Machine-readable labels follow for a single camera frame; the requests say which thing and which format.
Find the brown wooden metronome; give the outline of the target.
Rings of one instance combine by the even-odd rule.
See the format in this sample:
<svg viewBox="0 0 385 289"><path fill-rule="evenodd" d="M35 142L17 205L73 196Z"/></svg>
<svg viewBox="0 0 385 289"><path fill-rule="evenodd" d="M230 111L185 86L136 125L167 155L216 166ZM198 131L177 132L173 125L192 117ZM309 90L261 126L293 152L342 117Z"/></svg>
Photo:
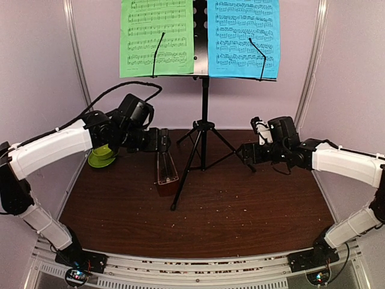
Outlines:
<svg viewBox="0 0 385 289"><path fill-rule="evenodd" d="M155 164L155 186L159 196L175 195L179 187L179 175L171 153L158 152Z"/></svg>

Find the green sheet music page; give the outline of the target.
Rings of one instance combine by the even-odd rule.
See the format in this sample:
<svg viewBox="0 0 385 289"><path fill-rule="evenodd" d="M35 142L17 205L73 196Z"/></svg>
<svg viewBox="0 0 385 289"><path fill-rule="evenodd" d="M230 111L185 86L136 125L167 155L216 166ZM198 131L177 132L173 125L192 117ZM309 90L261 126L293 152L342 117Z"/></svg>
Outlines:
<svg viewBox="0 0 385 289"><path fill-rule="evenodd" d="M193 29L192 1L122 1L120 77L192 74Z"/></svg>

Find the blue sheet music page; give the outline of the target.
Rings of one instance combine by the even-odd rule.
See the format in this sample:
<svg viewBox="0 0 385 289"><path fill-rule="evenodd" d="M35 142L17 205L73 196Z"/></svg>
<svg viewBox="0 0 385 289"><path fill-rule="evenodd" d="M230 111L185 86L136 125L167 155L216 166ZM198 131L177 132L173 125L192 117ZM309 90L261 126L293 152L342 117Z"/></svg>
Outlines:
<svg viewBox="0 0 385 289"><path fill-rule="evenodd" d="M208 75L275 81L280 65L280 4L208 1Z"/></svg>

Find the black music stand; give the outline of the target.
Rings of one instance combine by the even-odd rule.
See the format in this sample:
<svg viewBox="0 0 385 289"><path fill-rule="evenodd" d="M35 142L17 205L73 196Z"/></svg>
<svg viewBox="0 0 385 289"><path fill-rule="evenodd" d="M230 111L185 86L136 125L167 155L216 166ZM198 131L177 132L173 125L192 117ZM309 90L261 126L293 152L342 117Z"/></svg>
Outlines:
<svg viewBox="0 0 385 289"><path fill-rule="evenodd" d="M209 73L208 73L208 29L207 24L207 1L193 1L192 6L195 13L193 14L193 21L196 24L194 28L194 74L192 78L194 80L200 79L202 81L202 118L195 120L192 123L192 128L180 139L176 141L177 147L179 147L183 141L190 139L192 142L192 149L186 162L182 176L170 210L175 211L179 198L181 196L183 186L190 171L201 170L205 171L225 159L236 155L241 161L244 160L241 155L241 148L233 147L215 128L215 123L208 121L209 110ZM213 133L230 152L225 156L219 158L211 164L207 164L207 144L208 133Z"/></svg>

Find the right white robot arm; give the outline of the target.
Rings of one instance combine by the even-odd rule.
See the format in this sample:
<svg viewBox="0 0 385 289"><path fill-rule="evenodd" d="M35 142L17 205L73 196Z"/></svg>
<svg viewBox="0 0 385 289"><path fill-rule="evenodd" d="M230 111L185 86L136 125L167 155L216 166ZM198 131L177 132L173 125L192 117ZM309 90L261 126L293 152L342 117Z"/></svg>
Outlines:
<svg viewBox="0 0 385 289"><path fill-rule="evenodd" d="M255 117L250 123L258 140L240 146L244 164L284 163L288 169L299 167L334 173L376 189L370 204L347 220L334 224L316 239L308 254L312 265L322 265L331 257L331 252L346 241L384 224L384 155L346 149L328 139L301 141L290 116L267 122Z"/></svg>

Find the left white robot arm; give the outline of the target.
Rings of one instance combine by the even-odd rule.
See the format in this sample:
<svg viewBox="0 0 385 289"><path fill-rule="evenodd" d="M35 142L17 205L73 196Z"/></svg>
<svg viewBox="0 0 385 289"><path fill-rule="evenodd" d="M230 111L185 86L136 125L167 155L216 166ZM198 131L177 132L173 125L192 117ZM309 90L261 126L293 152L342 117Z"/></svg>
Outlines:
<svg viewBox="0 0 385 289"><path fill-rule="evenodd" d="M86 263L76 234L55 220L31 195L26 180L31 173L60 159L104 145L115 151L166 152L170 147L167 129L151 128L154 108L128 94L118 108L108 113L92 111L74 122L35 140L1 144L1 207L20 217L73 267Z"/></svg>

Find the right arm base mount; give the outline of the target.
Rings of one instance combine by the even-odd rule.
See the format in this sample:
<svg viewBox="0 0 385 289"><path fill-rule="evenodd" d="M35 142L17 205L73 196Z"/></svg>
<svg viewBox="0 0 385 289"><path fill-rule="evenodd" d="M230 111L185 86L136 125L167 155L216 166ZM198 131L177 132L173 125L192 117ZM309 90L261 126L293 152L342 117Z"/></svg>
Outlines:
<svg viewBox="0 0 385 289"><path fill-rule="evenodd" d="M307 281L316 287L326 286L332 279L331 264L340 260L337 252L316 253L315 249L288 255L291 272L305 272Z"/></svg>

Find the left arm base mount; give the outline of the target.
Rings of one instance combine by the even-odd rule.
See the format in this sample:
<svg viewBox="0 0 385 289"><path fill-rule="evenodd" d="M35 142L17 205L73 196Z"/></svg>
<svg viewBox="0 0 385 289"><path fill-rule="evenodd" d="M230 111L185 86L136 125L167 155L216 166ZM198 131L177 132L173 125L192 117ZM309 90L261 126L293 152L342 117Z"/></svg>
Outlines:
<svg viewBox="0 0 385 289"><path fill-rule="evenodd" d="M55 262L68 266L64 280L70 287L85 285L93 273L103 273L108 257L102 253L84 251L79 261L71 261L63 252L58 251Z"/></svg>

